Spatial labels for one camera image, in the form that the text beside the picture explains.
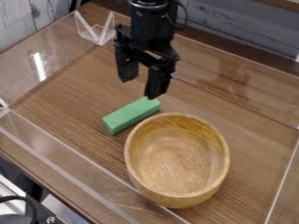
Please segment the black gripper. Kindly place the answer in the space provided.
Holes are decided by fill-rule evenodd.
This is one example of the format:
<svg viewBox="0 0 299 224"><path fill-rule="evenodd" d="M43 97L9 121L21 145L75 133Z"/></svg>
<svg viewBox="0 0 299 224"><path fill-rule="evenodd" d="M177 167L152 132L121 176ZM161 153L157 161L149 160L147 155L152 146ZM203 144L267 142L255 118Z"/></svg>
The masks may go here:
<svg viewBox="0 0 299 224"><path fill-rule="evenodd" d="M176 61L179 55L172 48L177 29L177 5L132 5L131 24L115 26L115 56L119 79L131 81L137 76L139 63L149 67L144 96L152 100L167 93L173 68L152 66L156 59L145 52L155 53L161 61Z"/></svg>

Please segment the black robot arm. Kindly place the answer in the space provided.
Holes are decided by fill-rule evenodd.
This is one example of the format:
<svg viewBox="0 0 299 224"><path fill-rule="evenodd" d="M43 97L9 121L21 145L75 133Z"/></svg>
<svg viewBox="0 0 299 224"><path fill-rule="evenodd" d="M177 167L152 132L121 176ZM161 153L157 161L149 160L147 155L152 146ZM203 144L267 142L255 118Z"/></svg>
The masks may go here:
<svg viewBox="0 0 299 224"><path fill-rule="evenodd" d="M167 92L175 65L180 59L171 42L176 29L176 0L128 0L131 25L115 26L117 76L123 82L139 75L139 65L148 67L144 96L153 99Z"/></svg>

